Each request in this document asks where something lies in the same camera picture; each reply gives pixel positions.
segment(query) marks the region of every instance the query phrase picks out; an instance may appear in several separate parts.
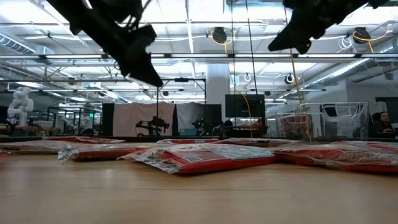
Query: wooden table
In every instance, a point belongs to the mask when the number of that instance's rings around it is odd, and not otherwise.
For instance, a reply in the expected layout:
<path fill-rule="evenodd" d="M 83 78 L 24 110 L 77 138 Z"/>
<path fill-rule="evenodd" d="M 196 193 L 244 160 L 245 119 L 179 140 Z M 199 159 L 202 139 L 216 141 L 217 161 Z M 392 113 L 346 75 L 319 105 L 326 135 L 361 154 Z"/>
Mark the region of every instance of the wooden table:
<path fill-rule="evenodd" d="M 398 223 L 398 177 L 273 164 L 182 177 L 138 162 L 0 159 L 0 223 Z"/>

